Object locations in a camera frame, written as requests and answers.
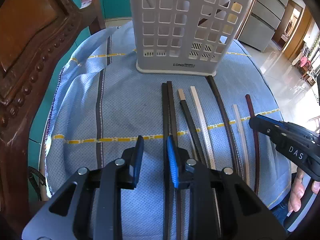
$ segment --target doorway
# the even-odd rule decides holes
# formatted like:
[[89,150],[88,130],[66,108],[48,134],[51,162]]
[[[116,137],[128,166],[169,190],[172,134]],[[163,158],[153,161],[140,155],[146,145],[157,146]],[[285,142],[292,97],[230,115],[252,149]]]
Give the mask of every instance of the doorway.
[[290,40],[300,20],[302,10],[303,8],[294,1],[288,1],[281,22],[272,37],[272,40],[279,49],[282,50],[287,41]]

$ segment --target screw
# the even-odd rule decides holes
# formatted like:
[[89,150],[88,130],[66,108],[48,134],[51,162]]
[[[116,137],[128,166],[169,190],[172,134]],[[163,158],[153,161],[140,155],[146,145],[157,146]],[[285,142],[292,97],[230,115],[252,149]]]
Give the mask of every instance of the screw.
[[121,165],[125,164],[125,160],[124,159],[116,159],[115,164],[117,166],[121,166]]
[[188,160],[187,160],[187,164],[188,164],[189,166],[194,166],[194,165],[197,164],[197,162],[196,162],[195,159],[188,159]]
[[88,169],[86,167],[81,167],[78,169],[78,174],[79,175],[84,175],[88,172]]
[[227,175],[231,175],[233,173],[233,169],[226,167],[223,169],[223,172]]

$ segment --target shiny floor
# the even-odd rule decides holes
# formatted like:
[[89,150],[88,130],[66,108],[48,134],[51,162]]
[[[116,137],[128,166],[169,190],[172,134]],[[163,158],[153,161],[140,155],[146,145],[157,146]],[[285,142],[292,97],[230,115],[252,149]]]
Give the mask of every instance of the shiny floor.
[[320,115],[320,106],[316,100],[317,85],[311,87],[303,81],[298,69],[292,66],[272,41],[264,52],[246,44],[243,46],[264,75],[284,121],[315,130],[315,121],[308,120]]

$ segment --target brand logo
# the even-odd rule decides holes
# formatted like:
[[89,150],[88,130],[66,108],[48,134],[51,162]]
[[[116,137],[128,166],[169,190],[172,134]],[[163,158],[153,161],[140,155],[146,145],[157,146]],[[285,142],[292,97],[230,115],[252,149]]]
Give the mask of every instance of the brand logo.
[[178,64],[178,63],[174,63],[174,66],[179,66],[179,67],[195,67],[194,64]]

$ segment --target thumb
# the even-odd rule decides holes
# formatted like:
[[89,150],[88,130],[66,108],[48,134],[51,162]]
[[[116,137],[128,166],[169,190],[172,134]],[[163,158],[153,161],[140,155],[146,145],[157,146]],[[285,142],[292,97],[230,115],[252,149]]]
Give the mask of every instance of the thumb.
[[313,184],[312,184],[313,193],[318,194],[319,189],[320,189],[320,182],[319,181],[314,181]]

